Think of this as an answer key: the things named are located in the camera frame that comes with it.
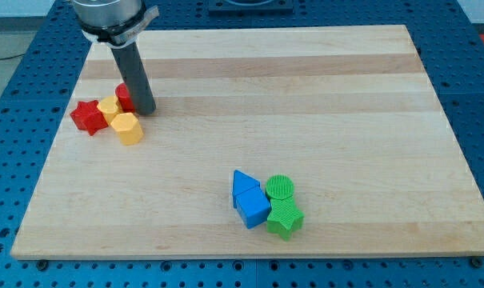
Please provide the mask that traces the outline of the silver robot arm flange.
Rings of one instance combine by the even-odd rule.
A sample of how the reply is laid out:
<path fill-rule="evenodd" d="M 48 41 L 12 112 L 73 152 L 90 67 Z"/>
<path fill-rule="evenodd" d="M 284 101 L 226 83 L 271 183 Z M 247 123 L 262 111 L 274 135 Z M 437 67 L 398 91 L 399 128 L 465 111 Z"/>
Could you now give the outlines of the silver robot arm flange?
<path fill-rule="evenodd" d="M 78 24 L 92 43 L 121 49 L 136 41 L 160 13 L 143 0 L 71 0 Z"/>

